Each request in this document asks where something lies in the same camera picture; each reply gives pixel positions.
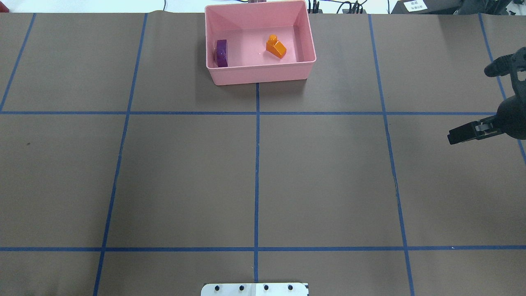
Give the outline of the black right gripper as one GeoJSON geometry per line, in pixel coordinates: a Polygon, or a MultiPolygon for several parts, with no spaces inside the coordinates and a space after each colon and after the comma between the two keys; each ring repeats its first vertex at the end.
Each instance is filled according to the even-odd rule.
{"type": "Polygon", "coordinates": [[[474,120],[449,130],[447,139],[450,145],[483,140],[502,133],[517,140],[526,138],[526,82],[518,78],[519,72],[525,72],[526,48],[522,47],[513,54],[501,56],[487,65],[484,74],[487,77],[509,75],[514,96],[505,99],[494,116],[474,120]]]}

